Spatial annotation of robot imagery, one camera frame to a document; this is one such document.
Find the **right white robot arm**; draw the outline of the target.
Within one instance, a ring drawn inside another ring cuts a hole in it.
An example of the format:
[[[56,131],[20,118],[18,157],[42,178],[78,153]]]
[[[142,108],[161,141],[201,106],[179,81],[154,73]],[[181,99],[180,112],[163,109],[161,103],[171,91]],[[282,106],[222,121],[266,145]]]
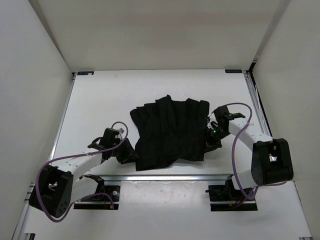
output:
[[[232,183],[225,186],[224,193],[230,200],[238,199],[243,190],[262,186],[276,186],[291,181],[294,177],[290,147],[284,138],[273,138],[251,124],[253,111],[250,106],[249,117],[240,112],[231,113],[230,104],[217,107],[209,116],[207,126],[207,146],[219,148],[221,140],[234,136],[231,147]],[[241,141],[252,152],[250,169],[237,172],[235,150]]]

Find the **black pleated skirt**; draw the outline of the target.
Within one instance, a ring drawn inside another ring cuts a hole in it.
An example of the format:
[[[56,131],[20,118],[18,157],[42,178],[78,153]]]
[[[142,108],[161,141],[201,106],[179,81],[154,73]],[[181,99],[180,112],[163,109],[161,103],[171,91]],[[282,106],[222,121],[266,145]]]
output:
[[[139,133],[135,169],[167,168],[178,159],[203,161],[209,109],[208,101],[176,101],[167,95],[131,110],[130,117]]]

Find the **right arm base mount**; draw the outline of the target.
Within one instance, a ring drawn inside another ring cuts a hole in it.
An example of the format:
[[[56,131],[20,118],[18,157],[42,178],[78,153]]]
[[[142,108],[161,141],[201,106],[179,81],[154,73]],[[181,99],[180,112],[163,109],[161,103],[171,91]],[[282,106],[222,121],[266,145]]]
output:
[[[256,200],[245,198],[236,190],[229,177],[224,184],[211,184],[205,191],[209,195],[211,212],[253,212],[257,211]]]

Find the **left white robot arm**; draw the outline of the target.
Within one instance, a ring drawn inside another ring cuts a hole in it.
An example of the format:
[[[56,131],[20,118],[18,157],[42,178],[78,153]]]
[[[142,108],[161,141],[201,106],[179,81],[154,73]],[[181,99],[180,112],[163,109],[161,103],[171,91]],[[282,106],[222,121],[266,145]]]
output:
[[[114,210],[112,195],[105,191],[105,181],[90,171],[115,157],[120,164],[139,159],[128,139],[128,131],[106,128],[103,136],[88,146],[91,151],[59,157],[44,164],[37,173],[29,205],[42,211],[52,222],[61,222],[78,201],[108,200]]]

